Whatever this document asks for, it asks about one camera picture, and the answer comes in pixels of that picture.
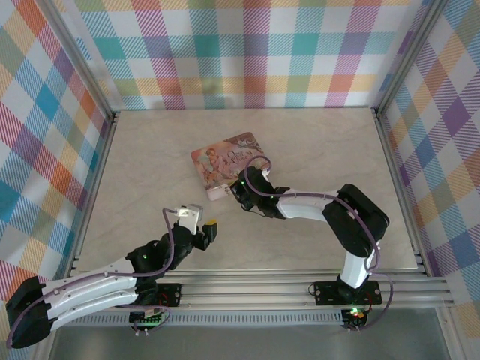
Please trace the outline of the aluminium side rail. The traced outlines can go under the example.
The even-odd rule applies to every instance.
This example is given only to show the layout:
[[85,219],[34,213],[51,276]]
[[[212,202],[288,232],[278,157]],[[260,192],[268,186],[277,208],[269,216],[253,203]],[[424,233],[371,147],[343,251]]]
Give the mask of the aluminium side rail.
[[382,150],[385,155],[388,171],[390,173],[394,191],[396,193],[397,202],[400,206],[403,222],[406,225],[406,231],[412,245],[412,250],[415,255],[416,262],[418,266],[421,266],[423,268],[423,273],[426,276],[431,277],[431,267],[428,263],[428,259],[425,256],[425,249],[420,238],[419,229],[413,216],[413,211],[409,203],[407,192],[404,188],[401,173],[395,162],[394,152],[392,151],[392,147],[389,143],[386,129],[383,126],[378,110],[375,108],[371,108],[370,111],[372,112],[373,122],[379,136],[379,141],[382,145]]
[[97,169],[94,172],[92,188],[85,203],[85,210],[82,213],[79,232],[73,243],[73,253],[67,264],[67,276],[78,275],[80,272],[83,272],[83,270],[77,270],[77,266],[83,257],[83,248],[87,246],[87,252],[90,254],[91,251],[89,248],[91,246],[89,244],[92,239],[96,239],[100,234],[99,230],[102,227],[101,220],[104,218],[104,215],[101,214],[101,211],[97,210],[95,206],[120,117],[121,112],[117,111],[109,121],[106,140],[101,149]]

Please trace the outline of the black base plate left arm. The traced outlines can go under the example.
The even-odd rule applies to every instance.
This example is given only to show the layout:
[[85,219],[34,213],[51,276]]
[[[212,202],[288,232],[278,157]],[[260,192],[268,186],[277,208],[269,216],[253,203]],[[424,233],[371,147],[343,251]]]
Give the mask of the black base plate left arm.
[[138,295],[132,305],[178,307],[182,297],[181,283],[144,283],[136,288]]

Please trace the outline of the aluminium corner post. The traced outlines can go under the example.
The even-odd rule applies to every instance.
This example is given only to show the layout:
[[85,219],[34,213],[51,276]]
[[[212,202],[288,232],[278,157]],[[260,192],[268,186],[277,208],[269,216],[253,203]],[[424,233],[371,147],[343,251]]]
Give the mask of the aluminium corner post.
[[88,66],[74,36],[68,29],[65,21],[62,18],[61,13],[55,6],[53,0],[34,0],[36,5],[40,8],[46,21],[52,27],[55,35],[57,36],[61,46],[69,59],[71,60],[74,68],[79,73],[80,78],[84,81],[86,88],[90,91],[92,98],[97,105],[102,109],[106,116],[106,120],[109,123],[116,122],[116,111],[110,106],[107,97],[102,91],[99,83],[95,79],[92,69]]
[[375,119],[381,119],[386,114],[386,110],[398,93],[401,83],[419,55],[428,35],[449,2],[449,0],[425,1],[427,2],[426,5],[421,4],[419,7],[421,12],[417,12],[413,18],[413,29],[409,29],[403,38],[400,48],[394,57],[393,68],[386,74],[379,94],[371,107]]

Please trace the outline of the aluminium base frame rail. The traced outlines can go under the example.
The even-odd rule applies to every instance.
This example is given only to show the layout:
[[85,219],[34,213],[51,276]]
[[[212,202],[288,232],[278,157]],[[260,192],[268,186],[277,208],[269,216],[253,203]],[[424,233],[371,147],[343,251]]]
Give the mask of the aluminium base frame rail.
[[[182,284],[182,310],[293,310],[317,305],[317,281],[335,281],[332,271],[314,270],[177,270],[159,283]],[[391,299],[397,308],[435,308],[453,305],[453,296],[442,277],[428,277],[423,271],[399,271],[373,275],[379,283],[382,304]]]

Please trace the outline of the black base plate right arm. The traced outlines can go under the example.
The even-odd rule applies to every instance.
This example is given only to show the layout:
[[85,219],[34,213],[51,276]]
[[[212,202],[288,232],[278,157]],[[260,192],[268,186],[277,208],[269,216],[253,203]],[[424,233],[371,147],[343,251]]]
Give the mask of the black base plate right arm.
[[317,281],[312,285],[317,306],[381,305],[383,303],[380,285],[375,280],[367,280],[357,289],[341,283],[339,280]]

